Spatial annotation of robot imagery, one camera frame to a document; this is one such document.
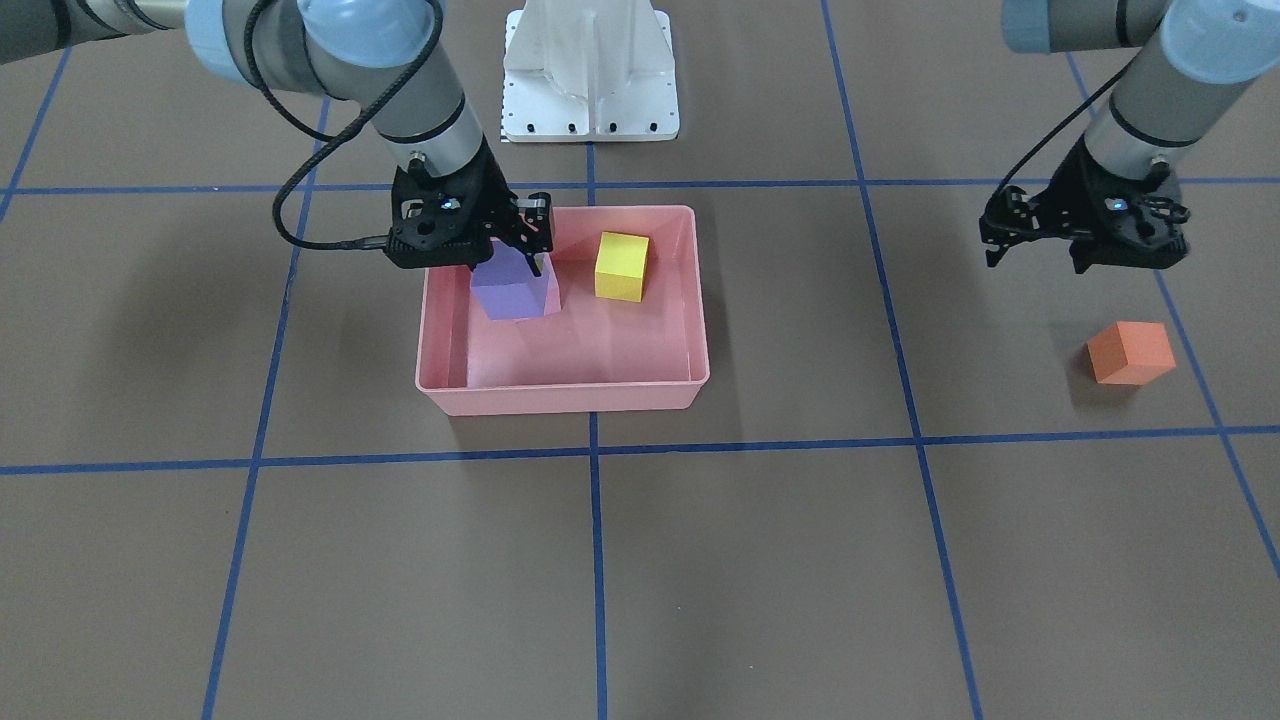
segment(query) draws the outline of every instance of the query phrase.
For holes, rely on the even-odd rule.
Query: pink bin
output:
[[[467,268],[431,268],[417,387],[448,415],[689,407],[710,374],[694,211],[557,208],[552,263],[563,310],[492,322]],[[643,302],[595,297],[602,232],[650,238]]]

